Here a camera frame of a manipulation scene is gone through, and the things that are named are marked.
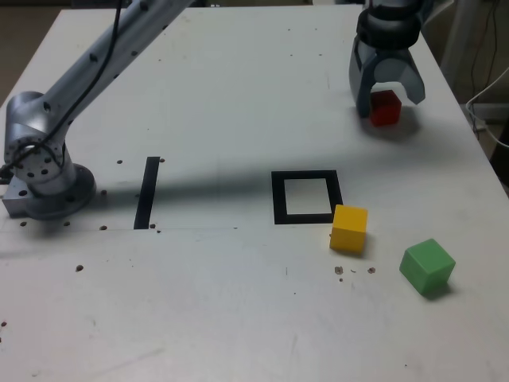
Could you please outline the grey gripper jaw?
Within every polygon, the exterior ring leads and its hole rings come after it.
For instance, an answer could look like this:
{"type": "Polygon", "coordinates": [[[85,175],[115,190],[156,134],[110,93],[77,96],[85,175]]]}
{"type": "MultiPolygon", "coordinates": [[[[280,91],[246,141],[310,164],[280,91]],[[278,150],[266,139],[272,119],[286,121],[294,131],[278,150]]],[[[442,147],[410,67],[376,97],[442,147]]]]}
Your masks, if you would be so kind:
{"type": "Polygon", "coordinates": [[[362,119],[371,111],[371,89],[375,84],[376,50],[356,37],[353,41],[349,65],[349,84],[356,110],[362,119]]]}
{"type": "Polygon", "coordinates": [[[408,49],[392,52],[375,66],[375,82],[401,84],[413,104],[425,99],[425,86],[408,49]]]}

